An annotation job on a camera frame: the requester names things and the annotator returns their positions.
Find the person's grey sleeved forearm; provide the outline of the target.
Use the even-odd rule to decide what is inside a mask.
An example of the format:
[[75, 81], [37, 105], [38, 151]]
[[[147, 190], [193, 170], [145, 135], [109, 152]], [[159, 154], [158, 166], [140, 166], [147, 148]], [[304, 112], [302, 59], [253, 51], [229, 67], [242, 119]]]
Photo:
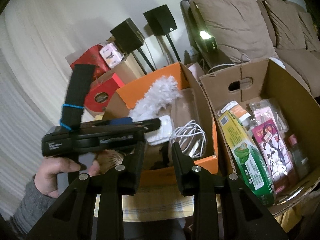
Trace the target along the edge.
[[31, 228], [56, 201], [36, 188], [34, 178], [26, 185], [24, 197], [16, 212], [6, 221], [18, 239], [25, 239]]

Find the person's left hand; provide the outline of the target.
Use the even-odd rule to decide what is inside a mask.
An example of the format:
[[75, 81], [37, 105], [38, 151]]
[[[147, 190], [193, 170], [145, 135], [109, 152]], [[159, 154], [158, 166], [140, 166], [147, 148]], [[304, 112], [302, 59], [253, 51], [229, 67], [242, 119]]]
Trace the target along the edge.
[[34, 177], [37, 190], [48, 197], [57, 198], [59, 190], [57, 175], [61, 173], [72, 173], [81, 170], [80, 164], [68, 158], [44, 157]]

